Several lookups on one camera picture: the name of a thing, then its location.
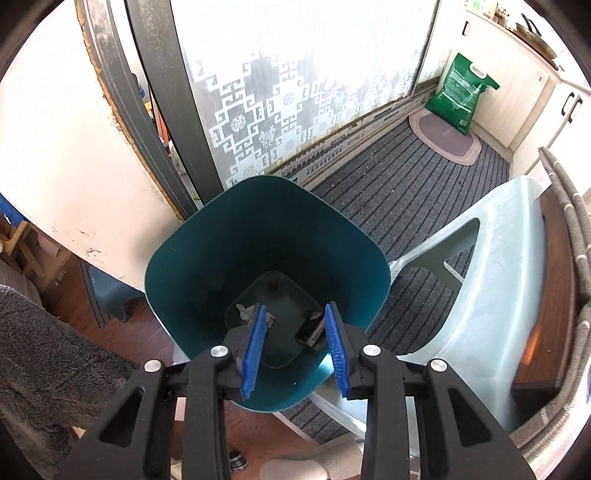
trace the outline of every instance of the triangular cutout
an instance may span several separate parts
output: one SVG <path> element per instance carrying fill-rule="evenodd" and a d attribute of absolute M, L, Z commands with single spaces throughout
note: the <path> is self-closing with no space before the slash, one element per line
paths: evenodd
<path fill-rule="evenodd" d="M 450 388 L 448 393 L 462 446 L 471 447 L 479 443 L 490 442 L 492 434 L 462 394 L 455 388 Z"/>
<path fill-rule="evenodd" d="M 117 415 L 113 417 L 100 434 L 99 440 L 101 442 L 120 447 L 128 447 L 131 444 L 143 393 L 143 390 L 137 389 L 129 396 L 125 404 L 117 412 Z"/>

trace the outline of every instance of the red-brown wood floor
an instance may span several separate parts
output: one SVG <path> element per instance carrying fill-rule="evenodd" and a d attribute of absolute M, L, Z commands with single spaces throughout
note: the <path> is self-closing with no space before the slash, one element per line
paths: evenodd
<path fill-rule="evenodd" d="M 45 308 L 88 339 L 142 364 L 158 358 L 172 364 L 173 343 L 152 314 L 145 300 L 137 301 L 127 323 L 111 319 L 99 328 L 80 270 L 80 260 L 72 256 L 65 265 L 60 285 L 52 284 L 43 295 Z M 270 458 L 284 453 L 313 448 L 315 443 L 304 440 L 272 414 L 254 413 L 226 402 L 226 432 L 228 445 L 239 449 L 248 467 L 232 475 L 235 480 L 258 479 L 259 468 Z M 173 457 L 181 457 L 180 433 L 182 422 L 176 422 L 173 438 Z"/>

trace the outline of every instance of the silver screw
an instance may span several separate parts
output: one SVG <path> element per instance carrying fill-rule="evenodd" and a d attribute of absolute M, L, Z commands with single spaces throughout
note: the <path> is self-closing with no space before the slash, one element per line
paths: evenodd
<path fill-rule="evenodd" d="M 443 360 L 436 358 L 435 360 L 431 360 L 431 368 L 434 369 L 436 372 L 444 372 L 447 370 L 447 363 Z"/>
<path fill-rule="evenodd" d="M 228 347 L 224 345 L 216 345 L 210 351 L 212 356 L 226 356 L 228 354 Z"/>
<path fill-rule="evenodd" d="M 161 366 L 162 363 L 160 363 L 160 360 L 148 360 L 144 365 L 144 370 L 147 372 L 157 372 Z"/>
<path fill-rule="evenodd" d="M 382 351 L 382 349 L 380 347 L 378 347 L 377 345 L 370 344 L 370 345 L 365 345 L 363 347 L 363 352 L 367 356 L 377 356 L 380 354 L 381 351 Z"/>

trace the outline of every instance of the green bag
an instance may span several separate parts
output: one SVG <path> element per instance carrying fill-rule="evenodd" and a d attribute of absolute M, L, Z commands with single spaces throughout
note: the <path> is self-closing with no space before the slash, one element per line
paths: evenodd
<path fill-rule="evenodd" d="M 497 90 L 499 84 L 458 53 L 447 72 L 443 88 L 426 108 L 467 135 L 478 97 L 487 87 Z"/>

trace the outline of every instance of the teal trash bin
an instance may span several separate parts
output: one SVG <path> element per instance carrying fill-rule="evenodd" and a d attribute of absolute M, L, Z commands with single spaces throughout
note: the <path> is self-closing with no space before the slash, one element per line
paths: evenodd
<path fill-rule="evenodd" d="M 256 388 L 242 403 L 261 412 L 293 406 L 333 372 L 325 340 L 310 348 L 293 338 L 305 321 L 293 309 L 334 300 L 345 323 L 367 328 L 389 287 L 388 263 L 368 236 L 274 176 L 244 180 L 195 213 L 156 250 L 145 276 L 151 308 L 190 358 L 240 325 L 240 301 L 260 301 L 276 316 Z"/>

